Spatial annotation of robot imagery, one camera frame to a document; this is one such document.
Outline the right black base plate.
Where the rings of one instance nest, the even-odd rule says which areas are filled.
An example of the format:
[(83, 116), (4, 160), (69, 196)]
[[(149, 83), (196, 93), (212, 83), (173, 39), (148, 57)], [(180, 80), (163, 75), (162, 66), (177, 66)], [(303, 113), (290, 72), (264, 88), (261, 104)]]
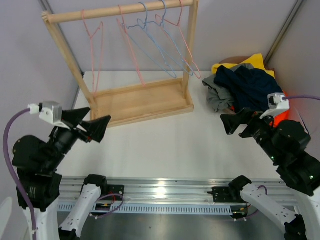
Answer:
[(232, 187), (215, 186), (207, 194), (211, 195), (215, 203), (242, 203), (240, 192)]

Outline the grey shorts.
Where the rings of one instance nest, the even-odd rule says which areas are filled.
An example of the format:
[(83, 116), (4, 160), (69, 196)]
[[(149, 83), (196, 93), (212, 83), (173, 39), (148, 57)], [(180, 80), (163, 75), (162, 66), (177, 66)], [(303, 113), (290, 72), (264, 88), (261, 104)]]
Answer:
[[(227, 67), (227, 64), (225, 65), (220, 65), (219, 67), (225, 67), (228, 70), (231, 70), (232, 72), (235, 72), (238, 68), (244, 67), (248, 70), (254, 69), (254, 66), (250, 63), (241, 63), (241, 64), (236, 64), (231, 67)], [(203, 86), (207, 87), (207, 95), (206, 95), (206, 101), (208, 105), (215, 111), (224, 111), (226, 109), (234, 109), (233, 111), (235, 112), (235, 107), (236, 104), (239, 104), (239, 101), (237, 101), (233, 96), (232, 93), (230, 92), (229, 89), (219, 86), (214, 83), (214, 80), (216, 78), (216, 74), (213, 73), (211, 76), (206, 77), (202, 80)], [(248, 102), (245, 103), (242, 108), (250, 108), (252, 110), (257, 110), (257, 107), (255, 106), (254, 102)]]

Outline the pink hanger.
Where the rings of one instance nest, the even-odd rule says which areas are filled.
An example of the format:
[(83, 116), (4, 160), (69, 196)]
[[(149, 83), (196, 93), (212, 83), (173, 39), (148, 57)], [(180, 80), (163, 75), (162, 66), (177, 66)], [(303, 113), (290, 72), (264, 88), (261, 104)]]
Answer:
[[(89, 44), (90, 44), (90, 57), (91, 57), (91, 72), (92, 72), (92, 94), (95, 97), (98, 92), (98, 87), (100, 83), (100, 76), (101, 76), (101, 70), (102, 70), (102, 64), (104, 60), (104, 23), (101, 21), (96, 28), (94, 32), (90, 32), (88, 25), (86, 23), (85, 19), (85, 10), (83, 9), (81, 11), (81, 18), (83, 25), (85, 27), (85, 31), (89, 38)], [(95, 69), (95, 62), (96, 62), (96, 56), (95, 56), (95, 47), (94, 47), (94, 37), (97, 35), (97, 33), (101, 33), (101, 40), (100, 40), (100, 53), (98, 58), (98, 68)]]
[[(169, 41), (173, 44), (176, 52), (178, 53), (178, 55), (180, 56), (180, 60), (181, 62), (185, 65), (185, 67), (181, 67), (183, 69), (183, 71), (185, 73), (188, 73), (190, 76), (196, 76), (198, 79), (201, 78), (201, 71), (198, 67), (198, 65), (195, 63), (195, 61), (193, 60), (193, 55), (192, 52), (189, 48), (189, 44), (187, 43), (186, 39), (185, 39), (185, 35), (182, 31), (181, 28), (181, 18), (183, 16), (183, 11), (184, 11), (184, 4), (182, 0), (179, 0), (179, 5), (180, 5), (180, 13), (179, 13), (179, 17), (176, 23), (169, 21), (166, 19), (166, 12), (167, 12), (167, 8), (165, 8), (164, 14), (163, 16), (160, 16), (158, 14), (155, 15), (155, 22), (159, 25), (159, 27), (161, 28), (161, 30), (164, 32), (164, 34), (166, 35), (166, 37), (169, 39)], [(185, 54), (188, 55), (190, 57), (190, 61), (191, 63), (188, 62), (187, 57), (183, 56), (183, 54), (180, 51), (180, 48), (178, 47), (178, 45), (176, 44), (175, 40), (172, 38), (171, 34), (167, 31), (166, 29), (166, 23), (174, 26), (178, 29), (180, 37), (183, 40), (184, 46), (186, 48), (185, 50)]]
[(129, 37), (128, 31), (127, 31), (127, 28), (126, 28), (126, 23), (125, 23), (125, 18), (124, 18), (124, 14), (123, 14), (123, 11), (122, 11), (122, 7), (119, 4), (117, 6), (118, 6), (118, 9), (119, 9), (120, 15), (121, 15), (121, 21), (119, 19), (117, 19), (117, 23), (118, 23), (119, 29), (121, 31), (123, 40), (124, 40), (124, 42), (126, 44), (128, 54), (129, 54), (129, 56), (131, 58), (131, 62), (133, 63), (133, 65), (135, 67), (135, 71), (137, 73), (139, 81), (140, 81), (141, 85), (143, 87), (145, 87), (146, 83), (145, 83), (144, 78), (143, 78), (143, 76), (141, 74), (139, 63), (137, 61), (137, 58), (136, 58), (136, 55), (135, 55), (135, 51), (133, 49), (133, 46), (132, 46), (132, 43), (131, 43), (131, 39)]

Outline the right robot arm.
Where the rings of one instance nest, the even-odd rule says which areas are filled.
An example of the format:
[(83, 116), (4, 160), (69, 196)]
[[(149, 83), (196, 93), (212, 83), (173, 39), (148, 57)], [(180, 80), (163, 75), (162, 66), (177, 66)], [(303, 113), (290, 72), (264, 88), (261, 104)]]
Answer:
[(270, 158), (276, 172), (297, 200), (297, 214), (260, 192), (244, 175), (228, 184), (228, 196), (234, 202), (243, 200), (255, 207), (283, 232), (286, 240), (318, 240), (320, 238), (320, 161), (306, 152), (311, 136), (300, 122), (283, 120), (274, 125), (274, 117), (244, 108), (240, 112), (220, 116), (225, 131), (253, 138)]

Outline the yellow shorts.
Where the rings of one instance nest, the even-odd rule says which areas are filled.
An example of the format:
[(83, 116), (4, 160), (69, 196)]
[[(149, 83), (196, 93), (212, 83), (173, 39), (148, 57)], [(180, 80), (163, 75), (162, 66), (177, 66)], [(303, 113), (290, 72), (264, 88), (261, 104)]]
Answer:
[(224, 66), (227, 69), (231, 69), (237, 65), (240, 64), (251, 64), (253, 66), (254, 69), (259, 69), (259, 70), (263, 70), (265, 71), (268, 75), (272, 76), (273, 78), (276, 78), (276, 74), (275, 72), (271, 71), (271, 70), (266, 70), (261, 64), (264, 62), (264, 58), (263, 55), (261, 53), (256, 53), (253, 54), (252, 56), (250, 56), (250, 58), (248, 58), (247, 60), (239, 63), (239, 64), (234, 64), (234, 63), (223, 63), (223, 64), (219, 64), (219, 63), (215, 63), (212, 67), (211, 67), (211, 73), (212, 74), (216, 74), (217, 70), (220, 66)]

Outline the wooden clothes rack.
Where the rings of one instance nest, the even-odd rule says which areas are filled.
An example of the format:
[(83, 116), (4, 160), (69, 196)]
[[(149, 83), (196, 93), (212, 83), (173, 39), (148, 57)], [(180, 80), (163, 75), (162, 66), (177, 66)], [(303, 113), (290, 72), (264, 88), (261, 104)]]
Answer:
[[(164, 0), (167, 10), (180, 8), (179, 0)], [(185, 37), (191, 53), (193, 53), (196, 34), (196, 24), (199, 2), (197, 0), (182, 0), (183, 6), (189, 8), (187, 37)], [(161, 0), (147, 2), (148, 12), (165, 10)], [(142, 5), (129, 4), (121, 6), (124, 15), (144, 13)], [(81, 11), (50, 14), (43, 11), (42, 20), (63, 56), (71, 74), (84, 94), (91, 109), (90, 119), (96, 120), (111, 116), (112, 127), (143, 122), (158, 118), (170, 117), (183, 113), (191, 113), (194, 104), (189, 92), (187, 73), (182, 77), (146, 82), (140, 85), (123, 86), (97, 91), (96, 96), (89, 91), (84, 74), (77, 66), (74, 55), (67, 46), (67, 41), (58, 29), (59, 23), (83, 21)], [(85, 10), (85, 20), (120, 16), (118, 6)]]

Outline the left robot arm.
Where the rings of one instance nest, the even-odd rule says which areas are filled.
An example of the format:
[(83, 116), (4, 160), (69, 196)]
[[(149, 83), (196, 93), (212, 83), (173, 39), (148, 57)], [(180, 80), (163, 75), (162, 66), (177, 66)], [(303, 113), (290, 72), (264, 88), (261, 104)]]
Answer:
[(103, 175), (88, 175), (81, 187), (80, 197), (67, 219), (58, 225), (57, 211), (62, 175), (58, 166), (81, 140), (100, 143), (106, 133), (111, 116), (91, 121), (84, 117), (89, 107), (58, 110), (53, 113), (46, 107), (30, 107), (17, 113), (16, 120), (25, 112), (39, 113), (39, 117), (53, 125), (47, 142), (33, 135), (20, 138), (12, 149), (10, 167), (16, 167), (14, 179), (18, 204), (23, 209), (33, 240), (78, 240), (90, 215), (93, 204), (108, 196), (107, 178)]

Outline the orange shorts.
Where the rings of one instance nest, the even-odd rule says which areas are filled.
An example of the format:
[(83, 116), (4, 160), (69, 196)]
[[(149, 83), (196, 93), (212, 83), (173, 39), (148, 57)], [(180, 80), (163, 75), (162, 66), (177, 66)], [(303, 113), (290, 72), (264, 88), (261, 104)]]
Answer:
[[(230, 114), (230, 115), (235, 115), (237, 113), (239, 113), (240, 111), (236, 111), (235, 107), (232, 105), (231, 107), (227, 108), (225, 110), (226, 113)], [(277, 127), (280, 122), (284, 121), (284, 120), (288, 120), (289, 119), (289, 113), (290, 113), (290, 109), (286, 109), (286, 111), (281, 112), (278, 115), (274, 116), (274, 122), (273, 122), (273, 127)]]

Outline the aluminium mounting rail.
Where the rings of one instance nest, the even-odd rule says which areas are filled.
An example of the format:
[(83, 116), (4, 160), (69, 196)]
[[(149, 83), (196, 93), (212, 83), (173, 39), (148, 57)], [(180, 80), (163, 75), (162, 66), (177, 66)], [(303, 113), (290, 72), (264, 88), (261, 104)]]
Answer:
[[(125, 202), (129, 204), (204, 205), (213, 202), (208, 194), (213, 187), (226, 187), (230, 179), (138, 179), (109, 178), (109, 185), (123, 185)], [(267, 195), (283, 206), (298, 204), (293, 192), (281, 180), (256, 179), (252, 183), (267, 188)]]

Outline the navy blue shorts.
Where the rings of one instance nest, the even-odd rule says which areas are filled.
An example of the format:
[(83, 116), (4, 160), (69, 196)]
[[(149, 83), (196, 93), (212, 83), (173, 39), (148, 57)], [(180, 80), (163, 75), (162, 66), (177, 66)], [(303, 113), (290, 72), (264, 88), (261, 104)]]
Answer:
[(244, 108), (265, 112), (269, 109), (268, 95), (283, 92), (273, 76), (264, 70), (248, 69), (244, 66), (235, 71), (220, 66), (214, 83), (229, 90), (234, 99), (233, 106), (236, 113)]

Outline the blue hanger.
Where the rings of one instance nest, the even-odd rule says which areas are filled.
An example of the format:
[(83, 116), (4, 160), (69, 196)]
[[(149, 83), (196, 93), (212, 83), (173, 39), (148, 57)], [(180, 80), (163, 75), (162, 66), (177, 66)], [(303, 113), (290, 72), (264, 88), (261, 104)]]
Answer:
[[(156, 60), (164, 69), (166, 69), (167, 71), (170, 71), (170, 68), (167, 67), (164, 63), (164, 60), (159, 52), (159, 50), (157, 49), (157, 47), (155, 46), (155, 44), (148, 38), (148, 36), (142, 31), (141, 28), (139, 28), (138, 26), (137, 27), (133, 27), (133, 28), (129, 28), (127, 29), (127, 27), (131, 27), (131, 26), (135, 26), (135, 25), (127, 25), (126, 24), (126, 30), (127, 30), (127, 33), (130, 37), (130, 40), (131, 40), (131, 44), (135, 44), (136, 47), (142, 51), (141, 49), (143, 49), (150, 57), (152, 57), (154, 60)], [(149, 24), (148, 27), (151, 26), (151, 27), (157, 27), (159, 28), (158, 26), (156, 25), (153, 25), (153, 24)], [(135, 39), (134, 36), (130, 35), (131, 32), (133, 32), (134, 30), (137, 31), (137, 35), (141, 35), (141, 36), (145, 36), (147, 37), (147, 40), (144, 40), (144, 41), (137, 41)]]
[[(187, 62), (187, 59), (185, 57), (183, 57), (178, 45), (176, 44), (176, 42), (174, 41), (173, 37), (171, 36), (171, 34), (167, 31), (166, 29), (166, 25), (165, 25), (165, 22), (167, 22), (168, 24), (170, 25), (173, 25), (175, 27), (177, 27), (179, 29), (179, 32), (180, 32), (180, 36), (182, 37), (183, 39), (183, 42), (184, 42), (184, 45), (186, 46), (186, 51), (187, 53), (189, 53), (189, 55), (191, 56), (192, 58), (192, 53), (190, 51), (190, 48), (189, 48), (189, 45), (188, 43), (186, 42), (185, 40), (185, 37), (182, 33), (182, 30), (181, 30), (181, 26), (180, 26), (180, 21), (181, 21), (181, 17), (182, 17), (182, 14), (183, 14), (183, 8), (184, 8), (184, 5), (183, 5), (183, 2), (180, 0), (179, 1), (179, 6), (180, 6), (180, 15), (179, 15), (179, 18), (178, 18), (178, 21), (177, 23), (173, 23), (171, 21), (168, 21), (166, 20), (166, 14), (167, 14), (167, 5), (165, 3), (164, 0), (161, 0), (161, 2), (163, 3), (164, 5), (164, 14), (163, 16), (159, 16), (158, 14), (155, 15), (155, 21), (148, 21), (148, 8), (147, 6), (143, 3), (143, 2), (139, 2), (139, 4), (143, 5), (144, 7), (144, 10), (145, 10), (145, 20), (141, 20), (140, 18), (138, 18), (136, 21), (137, 21), (137, 24), (134, 25), (134, 26), (130, 26), (130, 27), (127, 27), (127, 29), (130, 29), (130, 28), (133, 28), (133, 27), (139, 27), (142, 29), (142, 31), (148, 36), (148, 38), (155, 44), (155, 46), (157, 47), (158, 51), (160, 52), (162, 58), (163, 58), (163, 61), (164, 61), (164, 64), (170, 68), (170, 70), (166, 70), (165, 68), (163, 68), (156, 60), (154, 60), (152, 57), (149, 56), (148, 53), (146, 53), (142, 48), (141, 50), (147, 55), (148, 58), (150, 58), (158, 67), (160, 67), (162, 70), (164, 70), (167, 74), (169, 74), (171, 77), (174, 77), (175, 79), (177, 78), (177, 75), (176, 75), (176, 72), (173, 70), (172, 66), (167, 62), (167, 59), (165, 57), (165, 55), (167, 55), (175, 64), (177, 64), (185, 73), (187, 73), (189, 76), (193, 76), (195, 74), (195, 71), (193, 70), (193, 68), (191, 67), (191, 64)], [(175, 50), (177, 51), (179, 57), (180, 57), (180, 61), (182, 63), (184, 63), (185, 67), (182, 66), (180, 63), (178, 63), (169, 53), (167, 53), (164, 48), (162, 48), (158, 42), (156, 41), (156, 39), (149, 33), (149, 30), (148, 30), (148, 25), (156, 25), (158, 26), (159, 28), (161, 28), (161, 30), (164, 32), (164, 34), (166, 35), (166, 37), (170, 40), (170, 42), (173, 44)]]

